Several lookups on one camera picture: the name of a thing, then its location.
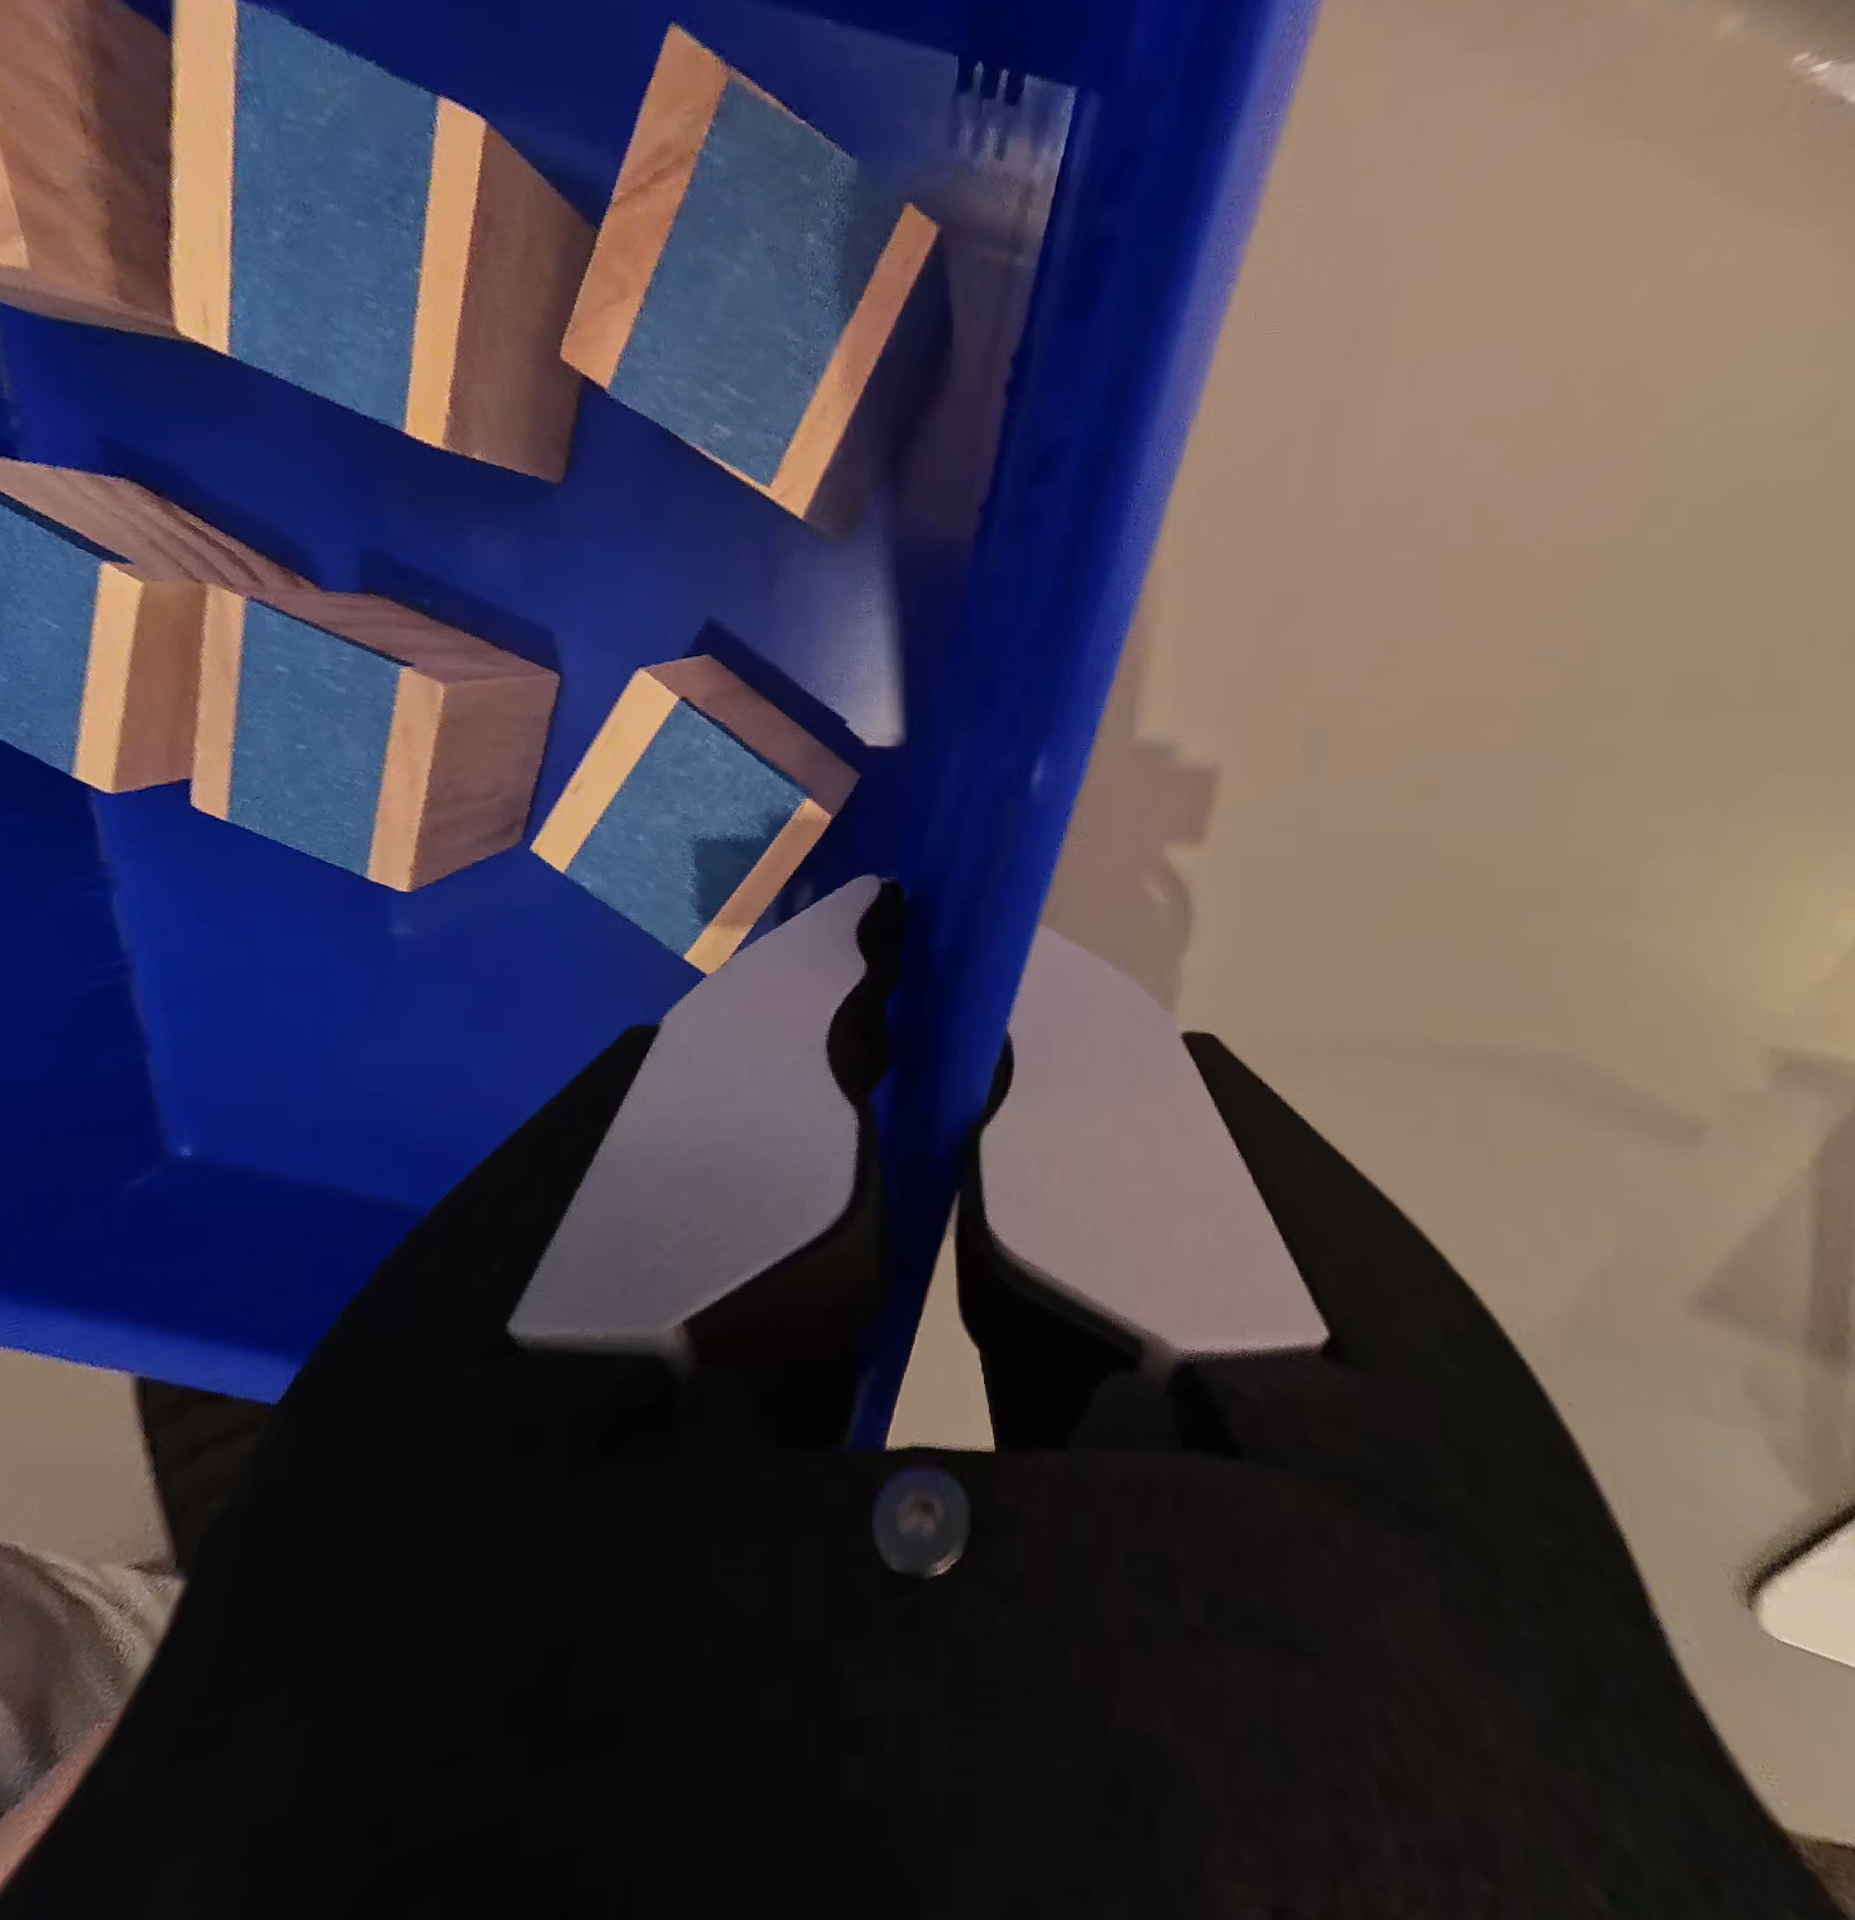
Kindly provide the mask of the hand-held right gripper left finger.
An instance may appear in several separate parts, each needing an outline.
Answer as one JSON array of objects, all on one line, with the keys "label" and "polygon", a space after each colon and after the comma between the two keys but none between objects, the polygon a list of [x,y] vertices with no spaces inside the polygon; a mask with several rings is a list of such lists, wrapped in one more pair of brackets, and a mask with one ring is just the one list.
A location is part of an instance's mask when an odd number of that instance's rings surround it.
[{"label": "hand-held right gripper left finger", "polygon": [[846,1443],[885,1293],[878,1090],[904,937],[901,885],[849,879],[666,1014],[514,1345],[660,1361],[776,1443]]}]

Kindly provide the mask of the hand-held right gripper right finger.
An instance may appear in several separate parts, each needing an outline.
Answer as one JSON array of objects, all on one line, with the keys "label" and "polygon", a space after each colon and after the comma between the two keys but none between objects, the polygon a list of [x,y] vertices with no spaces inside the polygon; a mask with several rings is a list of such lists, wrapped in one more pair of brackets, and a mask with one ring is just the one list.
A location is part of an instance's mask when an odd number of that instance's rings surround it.
[{"label": "hand-held right gripper right finger", "polygon": [[1329,1325],[1174,1017],[1043,929],[957,1199],[993,1443],[1069,1443],[1111,1377],[1322,1353]]}]

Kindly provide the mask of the blue plastic bin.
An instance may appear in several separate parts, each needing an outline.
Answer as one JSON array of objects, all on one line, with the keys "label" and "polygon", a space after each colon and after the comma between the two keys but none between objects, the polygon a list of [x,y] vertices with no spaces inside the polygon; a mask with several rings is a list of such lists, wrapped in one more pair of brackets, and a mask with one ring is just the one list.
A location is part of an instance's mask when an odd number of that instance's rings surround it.
[{"label": "blue plastic bin", "polygon": [[[121,466],[298,570],[562,677],[536,811],[629,675],[710,645],[870,763],[794,879],[900,879],[892,1421],[1318,2],[284,2],[493,109],[606,205],[681,18],[946,230],[962,343],[907,481],[804,533],[608,397],[568,481],[193,349],[0,321],[23,450]],[[397,898],[0,743],[0,1347],[279,1397],[344,1298],[689,965],[525,851]]]}]

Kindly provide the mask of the group of taped wooden cubes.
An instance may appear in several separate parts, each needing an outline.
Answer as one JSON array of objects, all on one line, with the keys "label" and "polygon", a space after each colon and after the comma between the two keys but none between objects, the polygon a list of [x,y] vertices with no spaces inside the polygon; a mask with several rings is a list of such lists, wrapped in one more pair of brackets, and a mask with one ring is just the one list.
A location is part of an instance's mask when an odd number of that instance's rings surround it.
[{"label": "group of taped wooden cubes", "polygon": [[[474,105],[280,2],[0,2],[0,306],[169,341],[481,474],[582,395],[849,537],[950,331],[945,231],[682,25],[606,210]],[[854,749],[714,639],[632,667],[532,821],[550,657],[322,589],[144,470],[0,447],[0,771],[172,793],[416,894],[512,847],[701,975],[844,819]]]}]

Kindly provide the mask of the wooden board stand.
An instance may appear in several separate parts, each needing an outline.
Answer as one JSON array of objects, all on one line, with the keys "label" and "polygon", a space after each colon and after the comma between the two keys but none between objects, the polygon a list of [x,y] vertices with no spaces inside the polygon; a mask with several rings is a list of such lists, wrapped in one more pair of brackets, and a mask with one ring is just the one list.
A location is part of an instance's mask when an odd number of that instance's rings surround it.
[{"label": "wooden board stand", "polygon": [[1855,1673],[1855,1506],[1764,1571],[1752,1609],[1782,1645]]}]

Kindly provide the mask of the person's leg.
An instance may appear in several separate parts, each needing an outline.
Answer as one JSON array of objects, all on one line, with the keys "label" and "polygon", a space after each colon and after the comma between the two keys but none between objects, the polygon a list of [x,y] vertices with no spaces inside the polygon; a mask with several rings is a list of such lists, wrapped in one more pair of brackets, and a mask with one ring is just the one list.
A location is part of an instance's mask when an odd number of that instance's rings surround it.
[{"label": "person's leg", "polygon": [[24,1799],[0,1817],[0,1894],[61,1818],[75,1790],[121,1727],[121,1714],[103,1721],[60,1761]]}]

